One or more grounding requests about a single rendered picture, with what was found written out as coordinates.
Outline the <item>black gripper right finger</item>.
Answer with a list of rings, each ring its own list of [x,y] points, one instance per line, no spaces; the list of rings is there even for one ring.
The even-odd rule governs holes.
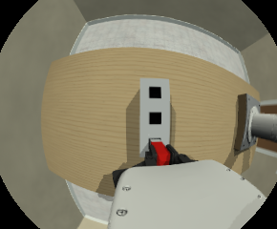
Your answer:
[[[170,144],[167,144],[165,147],[170,153],[169,165],[198,161],[190,159],[187,155],[178,154],[178,152]]]

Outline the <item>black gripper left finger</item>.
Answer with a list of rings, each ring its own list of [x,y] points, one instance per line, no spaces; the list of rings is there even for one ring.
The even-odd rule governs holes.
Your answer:
[[[145,152],[144,161],[141,163],[134,165],[133,167],[142,167],[142,166],[158,166],[157,165],[157,152],[154,145],[149,145],[149,152]],[[133,168],[132,167],[132,168]],[[127,168],[128,169],[128,168]],[[115,170],[113,171],[113,181],[115,184],[115,188],[117,188],[117,182],[120,178],[120,175],[127,169]]]

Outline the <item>red and grey pin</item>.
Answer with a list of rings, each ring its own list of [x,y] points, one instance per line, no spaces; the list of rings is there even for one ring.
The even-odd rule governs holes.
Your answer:
[[[149,145],[154,145],[157,152],[157,165],[169,165],[170,153],[159,138],[149,138]]]

